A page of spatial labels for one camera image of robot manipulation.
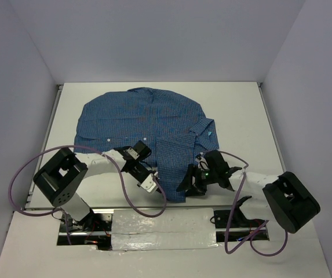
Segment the blue checked long sleeve shirt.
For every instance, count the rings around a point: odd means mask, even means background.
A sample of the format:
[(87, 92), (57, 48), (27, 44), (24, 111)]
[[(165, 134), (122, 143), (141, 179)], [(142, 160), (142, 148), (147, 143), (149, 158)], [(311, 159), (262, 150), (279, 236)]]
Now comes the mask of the blue checked long sleeve shirt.
[(134, 146), (151, 149), (146, 162), (158, 169), (160, 185), (171, 202), (184, 203), (176, 189), (187, 167), (201, 152), (219, 148), (214, 119), (199, 103), (178, 93), (147, 87), (108, 92), (83, 106), (75, 152), (101, 152)]

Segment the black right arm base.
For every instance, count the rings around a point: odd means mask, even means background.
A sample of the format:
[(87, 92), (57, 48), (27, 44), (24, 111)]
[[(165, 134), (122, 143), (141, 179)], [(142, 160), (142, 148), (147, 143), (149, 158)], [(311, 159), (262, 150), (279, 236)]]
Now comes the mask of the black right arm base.
[[(222, 243), (225, 240), (225, 230), (228, 222), (230, 210), (214, 210), (210, 222), (216, 229), (216, 241)], [(239, 208), (236, 208), (232, 217), (231, 227), (229, 229), (229, 242), (241, 242), (244, 237), (248, 236), (257, 229), (264, 220), (247, 219)]]

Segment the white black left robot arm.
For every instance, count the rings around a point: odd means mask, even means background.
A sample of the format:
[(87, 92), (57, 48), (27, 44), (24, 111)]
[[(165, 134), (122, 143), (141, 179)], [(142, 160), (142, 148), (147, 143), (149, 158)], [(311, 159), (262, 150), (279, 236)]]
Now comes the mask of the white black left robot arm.
[(85, 178), (116, 173), (130, 174), (148, 193), (157, 189), (158, 173), (141, 162), (151, 154), (142, 141), (133, 147), (114, 148), (103, 153), (78, 153), (69, 148), (57, 151), (34, 175), (33, 182), (55, 208), (63, 209), (81, 231), (90, 229), (98, 220), (91, 207), (77, 194)]

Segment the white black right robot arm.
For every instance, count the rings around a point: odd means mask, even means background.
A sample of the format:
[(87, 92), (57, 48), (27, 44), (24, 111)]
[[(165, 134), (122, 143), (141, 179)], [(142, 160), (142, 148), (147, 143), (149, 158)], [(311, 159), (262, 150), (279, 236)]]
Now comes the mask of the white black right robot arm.
[(229, 166), (223, 158), (224, 151), (213, 150), (196, 156), (197, 165), (189, 164), (177, 191), (186, 197), (204, 196), (207, 187), (217, 184), (223, 189), (238, 192), (243, 197), (236, 207), (248, 199), (259, 200), (267, 206), (266, 215), (274, 219), (286, 232), (295, 234), (320, 213), (320, 204), (299, 178), (290, 171), (280, 175), (266, 175), (247, 171), (243, 167)]

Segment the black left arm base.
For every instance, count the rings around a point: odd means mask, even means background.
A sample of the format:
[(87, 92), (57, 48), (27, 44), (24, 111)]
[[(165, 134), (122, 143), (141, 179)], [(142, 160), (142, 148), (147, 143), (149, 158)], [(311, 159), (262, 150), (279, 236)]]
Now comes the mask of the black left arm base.
[(85, 223), (79, 224), (69, 214), (53, 214), (52, 217), (59, 222), (57, 245), (95, 246), (99, 250), (111, 250), (112, 216), (113, 213), (97, 211)]

